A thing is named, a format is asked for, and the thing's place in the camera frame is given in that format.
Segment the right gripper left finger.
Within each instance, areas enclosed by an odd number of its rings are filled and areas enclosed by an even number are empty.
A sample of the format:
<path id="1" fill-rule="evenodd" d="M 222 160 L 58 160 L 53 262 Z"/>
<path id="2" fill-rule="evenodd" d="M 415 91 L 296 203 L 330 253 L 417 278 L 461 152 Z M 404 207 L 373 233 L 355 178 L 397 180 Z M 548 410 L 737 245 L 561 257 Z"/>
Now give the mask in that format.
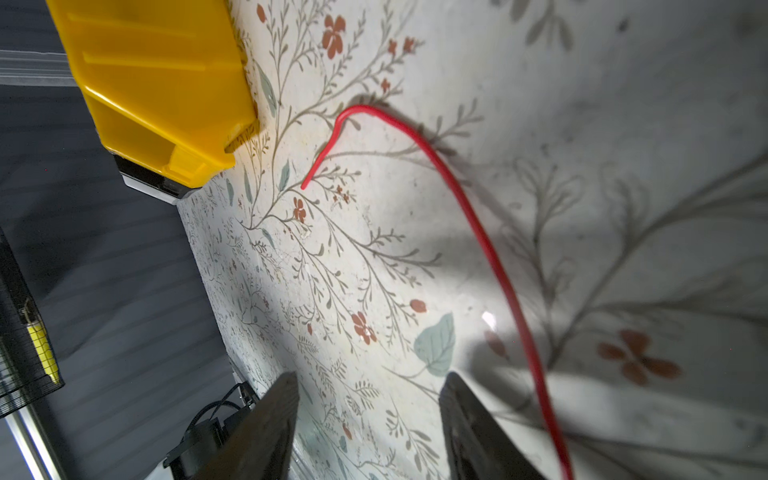
<path id="1" fill-rule="evenodd" d="M 297 375 L 286 372 L 255 404 L 223 448 L 194 477 L 209 480 L 286 479 L 298 406 Z"/>

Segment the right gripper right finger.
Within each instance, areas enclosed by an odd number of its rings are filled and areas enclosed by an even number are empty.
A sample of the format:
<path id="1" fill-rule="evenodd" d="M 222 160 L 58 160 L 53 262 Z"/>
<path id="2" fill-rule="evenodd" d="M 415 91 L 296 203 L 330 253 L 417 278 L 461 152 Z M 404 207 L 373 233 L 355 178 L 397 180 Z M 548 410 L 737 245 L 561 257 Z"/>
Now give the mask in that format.
<path id="1" fill-rule="evenodd" d="M 458 373 L 446 376 L 439 408 L 452 480 L 543 479 Z"/>

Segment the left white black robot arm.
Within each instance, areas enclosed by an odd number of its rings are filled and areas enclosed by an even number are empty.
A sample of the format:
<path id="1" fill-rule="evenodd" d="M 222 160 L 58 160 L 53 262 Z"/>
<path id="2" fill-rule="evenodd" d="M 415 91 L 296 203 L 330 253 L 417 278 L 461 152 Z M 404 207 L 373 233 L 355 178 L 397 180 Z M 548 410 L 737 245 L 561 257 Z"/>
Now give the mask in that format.
<path id="1" fill-rule="evenodd" d="M 224 447 L 258 401 L 252 387 L 239 382 L 222 398 L 203 406 L 190 420 L 179 444 L 163 458 L 162 471 L 171 479 L 191 479 Z"/>

